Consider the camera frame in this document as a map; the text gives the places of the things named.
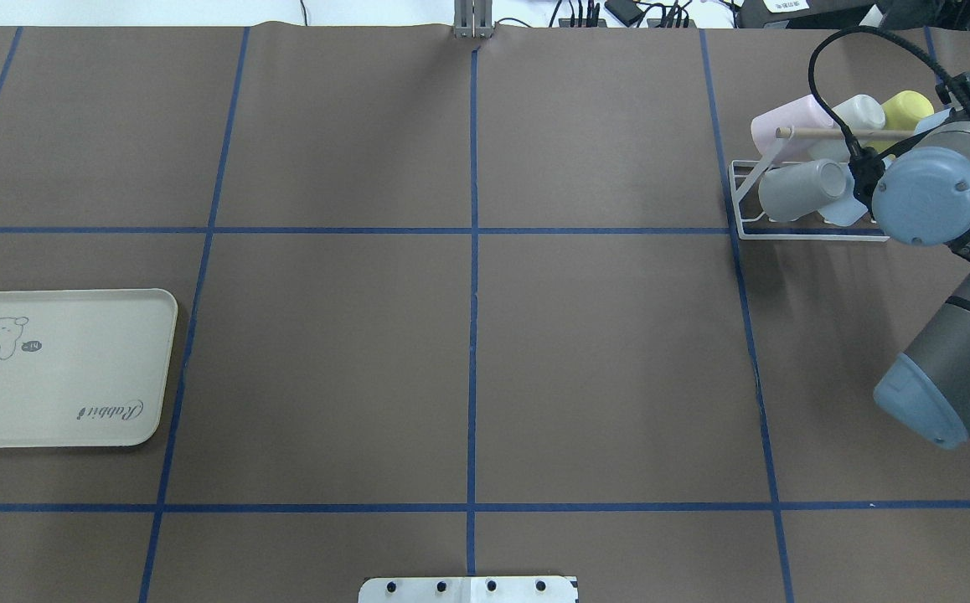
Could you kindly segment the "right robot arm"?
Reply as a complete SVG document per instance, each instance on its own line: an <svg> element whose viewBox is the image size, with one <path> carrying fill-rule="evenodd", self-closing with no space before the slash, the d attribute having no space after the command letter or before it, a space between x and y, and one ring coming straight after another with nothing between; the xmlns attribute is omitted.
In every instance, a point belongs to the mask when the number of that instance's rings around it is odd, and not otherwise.
<svg viewBox="0 0 970 603"><path fill-rule="evenodd" d="M871 208L895 243L941 248L959 271L873 389L887 415L956 449L970 442L970 122L951 118L919 133L876 184Z"/></svg>

